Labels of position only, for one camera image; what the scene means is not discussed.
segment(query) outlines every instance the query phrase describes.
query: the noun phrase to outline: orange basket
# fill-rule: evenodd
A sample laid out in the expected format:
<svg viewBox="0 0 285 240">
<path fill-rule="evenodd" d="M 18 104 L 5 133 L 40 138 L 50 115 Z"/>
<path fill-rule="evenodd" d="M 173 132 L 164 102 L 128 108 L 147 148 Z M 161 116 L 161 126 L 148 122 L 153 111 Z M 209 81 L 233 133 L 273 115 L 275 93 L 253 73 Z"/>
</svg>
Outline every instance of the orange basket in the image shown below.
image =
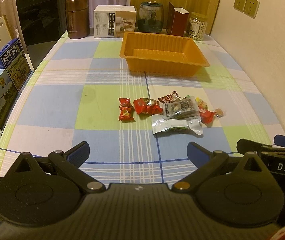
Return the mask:
<svg viewBox="0 0 285 240">
<path fill-rule="evenodd" d="M 120 57 L 131 71 L 193 76 L 209 67 L 193 39 L 166 34 L 126 32 Z"/>
</svg>

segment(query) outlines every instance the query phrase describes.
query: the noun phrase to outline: white wall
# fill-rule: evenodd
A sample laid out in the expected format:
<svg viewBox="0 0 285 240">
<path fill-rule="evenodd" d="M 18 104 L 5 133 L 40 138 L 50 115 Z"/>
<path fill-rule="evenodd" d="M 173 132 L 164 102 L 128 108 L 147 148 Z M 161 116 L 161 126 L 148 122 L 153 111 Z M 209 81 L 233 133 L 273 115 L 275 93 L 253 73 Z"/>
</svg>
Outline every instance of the white wall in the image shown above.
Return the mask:
<svg viewBox="0 0 285 240">
<path fill-rule="evenodd" d="M 285 0 L 258 0 L 255 19 L 220 0 L 211 36 L 267 99 L 285 130 Z"/>
</svg>

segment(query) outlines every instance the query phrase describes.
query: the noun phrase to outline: thermos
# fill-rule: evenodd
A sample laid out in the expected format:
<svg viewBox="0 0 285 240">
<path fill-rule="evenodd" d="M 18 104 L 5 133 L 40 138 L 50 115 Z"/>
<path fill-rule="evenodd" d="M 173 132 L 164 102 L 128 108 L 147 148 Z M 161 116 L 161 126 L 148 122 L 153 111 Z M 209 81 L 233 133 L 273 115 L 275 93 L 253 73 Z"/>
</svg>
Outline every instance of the thermos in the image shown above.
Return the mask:
<svg viewBox="0 0 285 240">
<path fill-rule="evenodd" d="M 66 0 L 67 32 L 70 39 L 89 35 L 89 0 Z"/>
</svg>

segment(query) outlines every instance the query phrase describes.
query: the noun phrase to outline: table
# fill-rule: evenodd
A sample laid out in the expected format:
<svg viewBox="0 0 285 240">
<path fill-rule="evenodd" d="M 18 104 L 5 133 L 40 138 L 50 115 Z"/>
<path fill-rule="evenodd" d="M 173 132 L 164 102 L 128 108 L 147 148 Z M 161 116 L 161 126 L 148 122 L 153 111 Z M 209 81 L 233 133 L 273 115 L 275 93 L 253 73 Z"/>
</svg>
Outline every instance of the table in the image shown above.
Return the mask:
<svg viewBox="0 0 285 240">
<path fill-rule="evenodd" d="M 210 36 L 196 44 L 210 67 L 193 77 L 128 70 L 119 58 L 122 39 L 71 40 L 65 33 L 21 93 L 0 139 L 0 176 L 20 152 L 47 156 L 81 141 L 90 157 L 81 170 L 108 185 L 166 182 L 171 186 L 196 169 L 186 147 L 195 141 L 210 151 L 236 154 L 247 138 L 272 144 L 284 131 L 249 77 Z M 157 99 L 172 91 L 203 99 L 225 116 L 203 126 L 201 136 L 169 131 L 153 135 L 150 116 L 118 121 L 119 97 Z"/>
</svg>

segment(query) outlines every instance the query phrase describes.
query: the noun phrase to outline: power socket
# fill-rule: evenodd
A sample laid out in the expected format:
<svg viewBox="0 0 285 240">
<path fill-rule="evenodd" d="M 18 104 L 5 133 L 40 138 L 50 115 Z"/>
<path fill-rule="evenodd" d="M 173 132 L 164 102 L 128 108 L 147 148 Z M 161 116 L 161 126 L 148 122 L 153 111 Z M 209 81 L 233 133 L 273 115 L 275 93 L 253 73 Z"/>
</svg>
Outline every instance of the power socket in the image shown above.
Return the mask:
<svg viewBox="0 0 285 240">
<path fill-rule="evenodd" d="M 244 13 L 255 19 L 259 7 L 259 1 L 246 0 Z"/>
<path fill-rule="evenodd" d="M 243 12 L 245 7 L 246 0 L 235 0 L 234 8 Z"/>
</svg>

